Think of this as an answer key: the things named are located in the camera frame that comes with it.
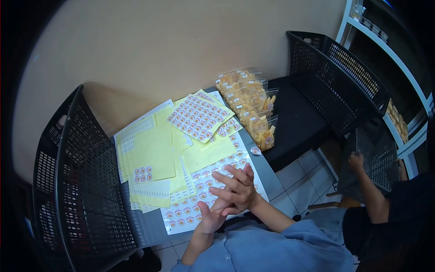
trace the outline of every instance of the white shelf rack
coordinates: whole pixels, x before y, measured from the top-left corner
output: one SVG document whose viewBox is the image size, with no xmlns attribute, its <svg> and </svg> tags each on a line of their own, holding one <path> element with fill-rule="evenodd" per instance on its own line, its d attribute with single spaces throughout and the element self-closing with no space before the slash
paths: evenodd
<svg viewBox="0 0 435 272">
<path fill-rule="evenodd" d="M 399 56 L 381 39 L 379 38 L 375 33 L 373 33 L 370 29 L 366 28 L 364 25 L 359 23 L 357 20 L 353 19 L 349 16 L 350 10 L 352 6 L 352 0 L 347 0 L 346 2 L 346 8 L 344 11 L 343 20 L 341 21 L 340 29 L 337 34 L 337 38 L 335 41 L 338 43 L 341 42 L 343 35 L 345 33 L 345 29 L 347 25 L 350 25 L 349 33 L 344 41 L 345 47 L 348 49 L 350 46 L 350 41 L 355 34 L 355 31 L 358 30 L 365 34 L 367 37 L 369 37 L 372 41 L 374 41 L 391 59 L 398 65 L 398 67 L 402 70 L 403 74 L 408 78 L 409 82 L 413 86 L 416 94 L 420 98 L 420 101 L 423 105 L 423 108 L 419 111 L 419 113 L 414 117 L 414 119 L 411 120 L 408 124 L 408 134 L 411 135 L 412 133 L 415 133 L 415 131 L 421 127 L 421 124 L 426 122 L 426 124 L 420 128 L 418 132 L 415 133 L 415 135 L 409 139 L 409 141 L 404 144 L 399 133 L 397 132 L 396 127 L 394 126 L 391 118 L 386 114 L 383 119 L 385 123 L 387 124 L 387 127 L 391 131 L 391 134 L 393 135 L 394 140 L 396 141 L 398 150 L 397 154 L 398 157 L 404 160 L 406 169 L 408 171 L 409 178 L 413 178 L 416 175 L 418 175 L 418 169 L 417 165 L 414 159 L 414 150 L 417 149 L 422 143 L 426 140 L 426 131 L 427 131 L 427 115 L 428 112 L 431 110 L 431 108 L 434 107 L 434 101 L 432 94 L 429 96 L 428 99 L 426 99 L 426 96 L 424 95 L 422 89 L 420 88 L 420 85 L 415 80 L 414 76 L 410 72 L 410 70 L 406 67 L 406 65 L 403 63 L 403 61 L 399 58 Z"/>
</svg>

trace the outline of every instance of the white tile floor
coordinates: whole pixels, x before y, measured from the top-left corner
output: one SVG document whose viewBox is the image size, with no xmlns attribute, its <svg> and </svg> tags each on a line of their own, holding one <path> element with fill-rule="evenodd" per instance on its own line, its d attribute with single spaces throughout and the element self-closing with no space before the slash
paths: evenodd
<svg viewBox="0 0 435 272">
<path fill-rule="evenodd" d="M 341 195 L 326 196 L 335 191 L 332 184 L 336 180 L 317 151 L 306 152 L 276 175 L 286 191 L 269 201 L 289 217 L 296 214 L 305 216 L 311 204 L 341 200 Z M 183 257 L 191 236 L 152 247 L 162 261 L 162 272 L 170 271 L 177 259 Z"/>
</svg>

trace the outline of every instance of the black table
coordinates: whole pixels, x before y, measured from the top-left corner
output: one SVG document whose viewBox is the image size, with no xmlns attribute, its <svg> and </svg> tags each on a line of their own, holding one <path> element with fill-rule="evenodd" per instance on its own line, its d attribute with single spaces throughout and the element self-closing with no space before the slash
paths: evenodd
<svg viewBox="0 0 435 272">
<path fill-rule="evenodd" d="M 278 114 L 275 145 L 263 152 L 277 172 L 309 149 L 317 149 L 332 129 L 315 107 L 293 87 L 289 77 L 269 81 L 269 88 L 280 88 L 273 114 Z"/>
</svg>

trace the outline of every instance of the blue shirt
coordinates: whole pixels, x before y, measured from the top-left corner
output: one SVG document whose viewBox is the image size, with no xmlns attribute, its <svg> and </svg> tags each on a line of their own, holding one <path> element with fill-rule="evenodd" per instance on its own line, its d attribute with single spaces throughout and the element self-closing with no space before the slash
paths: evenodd
<svg viewBox="0 0 435 272">
<path fill-rule="evenodd" d="M 281 233 L 253 225 L 220 233 L 193 265 L 183 265 L 178 260 L 171 272 L 348 272 L 352 269 L 352 254 L 330 240 L 314 221 L 303 220 Z"/>
</svg>

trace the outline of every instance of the gray table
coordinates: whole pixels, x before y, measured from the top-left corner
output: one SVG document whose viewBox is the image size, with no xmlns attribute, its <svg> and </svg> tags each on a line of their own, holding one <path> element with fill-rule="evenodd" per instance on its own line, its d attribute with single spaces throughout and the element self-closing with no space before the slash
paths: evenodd
<svg viewBox="0 0 435 272">
<path fill-rule="evenodd" d="M 205 89 L 206 92 L 210 93 L 216 91 L 215 87 L 210 87 Z M 239 131 L 243 143 L 246 149 L 249 151 L 251 147 L 255 146 L 254 141 L 249 136 L 245 129 Z M 252 163 L 260 176 L 261 183 L 263 184 L 264 190 L 268 195 L 269 200 L 274 199 L 279 194 L 284 192 L 284 188 L 281 182 L 276 177 L 272 168 L 269 166 L 268 162 L 263 155 L 255 156 L 251 155 Z M 130 203 L 130 193 L 128 190 L 128 183 L 125 182 L 121 184 L 121 195 L 123 203 Z M 132 231 L 139 248 L 145 248 L 153 245 L 158 245 L 170 240 L 181 239 L 187 235 L 190 235 L 193 231 L 183 232 L 173 235 L 168 235 L 166 233 L 166 228 L 164 226 L 163 218 L 160 213 L 160 209 L 142 214 L 141 210 L 132 211 L 130 206 L 126 205 L 125 213 L 130 222 L 133 222 Z"/>
</svg>

